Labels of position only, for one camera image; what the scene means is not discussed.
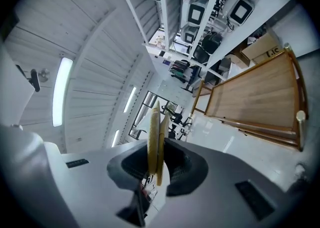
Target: black vent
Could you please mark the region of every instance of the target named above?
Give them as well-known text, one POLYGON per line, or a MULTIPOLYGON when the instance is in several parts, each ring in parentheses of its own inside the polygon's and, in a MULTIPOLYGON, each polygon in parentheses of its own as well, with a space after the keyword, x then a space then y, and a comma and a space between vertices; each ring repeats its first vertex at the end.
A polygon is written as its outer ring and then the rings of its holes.
POLYGON ((76 160, 76 161, 73 161, 73 162, 67 162, 66 165, 69 169, 71 168, 74 168, 74 167, 77 167, 77 166, 81 166, 81 165, 84 165, 84 164, 87 164, 89 163, 86 159, 81 159, 81 160, 76 160))
POLYGON ((259 221, 275 211, 249 181, 237 183, 235 187, 239 190, 259 221))

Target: wooden board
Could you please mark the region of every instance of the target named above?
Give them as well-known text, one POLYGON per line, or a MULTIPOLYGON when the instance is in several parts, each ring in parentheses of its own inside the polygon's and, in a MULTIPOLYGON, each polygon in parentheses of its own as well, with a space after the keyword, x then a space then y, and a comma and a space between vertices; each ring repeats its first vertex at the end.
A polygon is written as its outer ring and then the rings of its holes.
POLYGON ((213 88, 206 115, 292 128, 295 76, 285 54, 213 88))

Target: wooden frame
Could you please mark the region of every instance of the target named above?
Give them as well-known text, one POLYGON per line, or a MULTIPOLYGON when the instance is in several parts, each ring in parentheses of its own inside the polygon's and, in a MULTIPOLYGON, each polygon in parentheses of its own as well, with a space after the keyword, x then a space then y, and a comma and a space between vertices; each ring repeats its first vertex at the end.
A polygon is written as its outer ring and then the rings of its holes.
POLYGON ((282 52, 278 53, 274 57, 272 57, 268 60, 265 60, 262 63, 259 63, 258 65, 251 67, 248 70, 234 76, 233 78, 230 78, 230 79, 214 86, 212 89, 205 87, 203 83, 204 83, 204 81, 202 80, 201 84, 199 86, 198 93, 195 98, 192 110, 191 110, 191 114, 193 114, 194 111, 198 111, 200 113, 203 113, 206 116, 218 119, 226 125, 230 125, 232 127, 238 128, 238 130, 240 132, 242 132, 246 135, 255 136, 260 139, 268 140, 270 142, 280 144, 283 146, 294 147, 294 148, 302 151, 302 148, 303 148, 302 140, 303 139, 301 138, 302 136, 300 133, 301 124, 297 121, 296 114, 298 111, 302 110, 305 112, 306 119, 308 118, 307 91, 306 91, 306 85, 304 82, 304 78, 303 78, 299 63, 296 59, 295 54, 293 53, 293 51, 291 50, 291 48, 288 44, 286 44, 286 47, 284 48, 284 50, 282 52), (248 121, 230 119, 230 118, 226 118, 226 117, 217 117, 217 116, 208 114, 208 109, 209 109, 209 106, 211 103, 211 99, 212 99, 212 97, 214 95, 214 91, 217 87, 220 87, 221 85, 228 84, 228 83, 230 85, 230 82, 234 81, 235 79, 237 79, 245 74, 248 74, 251 71, 254 71, 255 69, 257 69, 259 67, 262 67, 262 66, 268 64, 269 62, 271 62, 279 57, 282 57, 282 58, 279 59, 278 62, 281 62, 281 60, 285 61, 287 59, 290 61, 290 65, 288 65, 288 63, 285 63, 285 64, 286 64, 286 68, 287 68, 286 79, 290 81, 289 78, 292 78, 292 82, 293 82, 293 84, 290 84, 291 85, 290 91, 291 92, 293 91, 291 94, 293 94, 293 98, 294 98, 294 100, 293 100, 294 114, 293 114, 292 126, 279 126, 279 125, 272 125, 272 124, 267 124, 267 123, 263 124, 263 123, 257 123, 257 122, 248 122, 248 121), (209 98, 209 101, 208 101, 208 104, 207 104, 205 111, 197 108, 197 103, 198 103, 198 99, 200 97, 202 88, 205 88, 205 89, 211 91, 210 98, 209 98))

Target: black chair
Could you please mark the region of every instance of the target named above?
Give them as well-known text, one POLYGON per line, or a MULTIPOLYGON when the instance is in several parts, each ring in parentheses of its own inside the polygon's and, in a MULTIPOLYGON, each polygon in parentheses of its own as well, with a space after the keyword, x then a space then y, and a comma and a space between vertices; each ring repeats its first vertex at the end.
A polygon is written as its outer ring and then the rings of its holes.
POLYGON ((208 62, 210 57, 210 55, 200 45, 196 46, 193 55, 194 55, 194 60, 201 64, 208 62))

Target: black bag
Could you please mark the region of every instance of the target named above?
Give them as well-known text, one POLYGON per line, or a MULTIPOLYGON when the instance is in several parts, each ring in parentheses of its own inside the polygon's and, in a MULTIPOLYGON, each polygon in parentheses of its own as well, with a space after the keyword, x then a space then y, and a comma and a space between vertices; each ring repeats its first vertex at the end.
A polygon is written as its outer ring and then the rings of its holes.
POLYGON ((217 32, 208 33, 202 40, 202 48, 209 54, 213 54, 219 47, 222 41, 222 36, 217 32))

